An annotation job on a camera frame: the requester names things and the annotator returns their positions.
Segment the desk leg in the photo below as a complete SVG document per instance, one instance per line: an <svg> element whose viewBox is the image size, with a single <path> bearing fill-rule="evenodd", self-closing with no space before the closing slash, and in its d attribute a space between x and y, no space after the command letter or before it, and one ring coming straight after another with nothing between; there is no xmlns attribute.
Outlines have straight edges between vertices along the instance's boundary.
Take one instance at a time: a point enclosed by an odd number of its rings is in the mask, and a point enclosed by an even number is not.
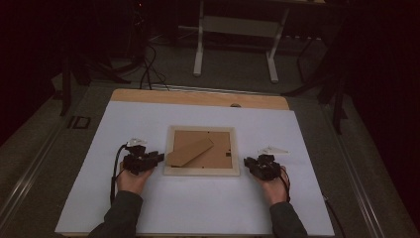
<svg viewBox="0 0 420 238"><path fill-rule="evenodd" d="M281 23L278 24L277 32L275 33L274 43L272 44L271 51L266 52L266 61L268 63L269 78L271 79L272 83L278 83L277 69L275 68L274 63L274 55L275 51L277 50L278 43L281 39L281 33L283 32L288 12L288 8L284 9L283 16L281 17Z"/></svg>
<svg viewBox="0 0 420 238"><path fill-rule="evenodd" d="M203 64L203 0L200 1L200 18L198 19L198 46L195 54L194 76L201 75L201 65Z"/></svg>

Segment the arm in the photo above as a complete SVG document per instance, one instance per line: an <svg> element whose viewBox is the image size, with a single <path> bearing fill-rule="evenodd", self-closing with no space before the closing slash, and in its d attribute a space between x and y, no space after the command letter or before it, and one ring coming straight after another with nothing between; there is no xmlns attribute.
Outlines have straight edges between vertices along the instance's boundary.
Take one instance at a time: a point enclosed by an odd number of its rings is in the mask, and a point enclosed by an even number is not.
<svg viewBox="0 0 420 238"><path fill-rule="evenodd" d="M305 227L294 211L293 206L287 202L288 193L286 185L290 186L285 167L281 167L280 178L274 180L260 180L255 178L262 187L266 201L270 205L269 213L271 215L272 230L275 237L307 237Z"/></svg>
<svg viewBox="0 0 420 238"><path fill-rule="evenodd" d="M288 202L279 202L269 208L272 231L276 237L307 237L299 216Z"/></svg>
<svg viewBox="0 0 420 238"><path fill-rule="evenodd" d="M93 229L89 236L96 237L135 237L136 224L140 215L143 191L146 180L152 170L135 176L122 171L117 179L118 193L111 208L104 217L104 222Z"/></svg>

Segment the wooden picture frame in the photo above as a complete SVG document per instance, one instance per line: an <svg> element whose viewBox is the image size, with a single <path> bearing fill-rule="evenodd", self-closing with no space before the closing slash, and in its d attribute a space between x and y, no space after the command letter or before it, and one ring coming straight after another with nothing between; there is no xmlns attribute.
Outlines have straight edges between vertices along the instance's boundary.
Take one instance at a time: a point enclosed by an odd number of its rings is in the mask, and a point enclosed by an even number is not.
<svg viewBox="0 0 420 238"><path fill-rule="evenodd" d="M214 147L200 154L183 167L173 167L165 160L166 176L228 176L240 175L235 128L170 126L166 156L177 148L209 138Z"/></svg>

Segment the person's left hand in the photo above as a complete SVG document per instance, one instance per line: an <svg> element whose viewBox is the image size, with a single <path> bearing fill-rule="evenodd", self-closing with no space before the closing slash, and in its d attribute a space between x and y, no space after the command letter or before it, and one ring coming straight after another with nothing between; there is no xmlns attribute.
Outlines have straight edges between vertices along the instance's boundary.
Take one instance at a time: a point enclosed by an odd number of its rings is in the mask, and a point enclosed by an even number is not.
<svg viewBox="0 0 420 238"><path fill-rule="evenodd" d="M154 169L145 171L138 176L131 174L129 171L122 171L117 178L118 190L130 191L140 195Z"/></svg>

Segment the gray sleeve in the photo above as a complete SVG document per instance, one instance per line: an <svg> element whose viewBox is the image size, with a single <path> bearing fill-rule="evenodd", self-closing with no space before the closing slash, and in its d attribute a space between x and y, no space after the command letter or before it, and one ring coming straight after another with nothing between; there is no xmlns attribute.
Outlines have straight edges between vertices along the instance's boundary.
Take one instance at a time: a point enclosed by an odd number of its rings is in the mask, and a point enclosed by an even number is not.
<svg viewBox="0 0 420 238"><path fill-rule="evenodd" d="M136 224L142 209L143 199L129 191L118 191L104 222L93 229L89 238L136 236Z"/></svg>
<svg viewBox="0 0 420 238"><path fill-rule="evenodd" d="M269 208L275 237L307 237L306 229L288 202L279 202Z"/></svg>

